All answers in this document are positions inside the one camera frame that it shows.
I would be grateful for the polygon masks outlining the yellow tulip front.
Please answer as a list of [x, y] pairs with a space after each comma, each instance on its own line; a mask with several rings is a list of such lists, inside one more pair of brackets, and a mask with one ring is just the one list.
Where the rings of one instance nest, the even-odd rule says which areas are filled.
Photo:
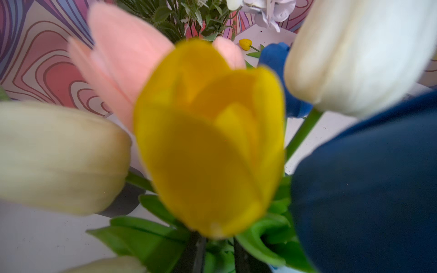
[[250, 39], [240, 39], [239, 46], [244, 51], [255, 50], [256, 52], [260, 52], [260, 50], [253, 46], [253, 42]]

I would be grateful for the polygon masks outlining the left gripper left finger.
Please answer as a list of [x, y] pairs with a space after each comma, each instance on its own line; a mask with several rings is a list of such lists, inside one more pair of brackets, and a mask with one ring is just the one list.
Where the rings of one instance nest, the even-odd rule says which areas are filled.
[[206, 258], [207, 239], [198, 232], [192, 232], [187, 245], [172, 273], [203, 273]]

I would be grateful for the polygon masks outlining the yellow tulip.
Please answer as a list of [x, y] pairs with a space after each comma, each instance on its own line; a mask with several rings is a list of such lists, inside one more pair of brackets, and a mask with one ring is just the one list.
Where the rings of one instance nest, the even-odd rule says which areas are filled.
[[233, 69], [209, 42], [179, 43], [139, 95], [133, 128], [156, 193], [189, 229], [228, 238], [266, 213], [285, 164], [271, 69]]
[[260, 52], [260, 50], [253, 46], [253, 42], [250, 39], [240, 39], [239, 46], [244, 51], [255, 50], [256, 52]]

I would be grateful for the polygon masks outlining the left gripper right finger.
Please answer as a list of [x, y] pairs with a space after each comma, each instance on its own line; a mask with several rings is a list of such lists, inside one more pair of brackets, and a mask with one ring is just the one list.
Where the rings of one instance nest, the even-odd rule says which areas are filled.
[[234, 239], [234, 260], [236, 273], [272, 273], [267, 264], [251, 256], [236, 238]]

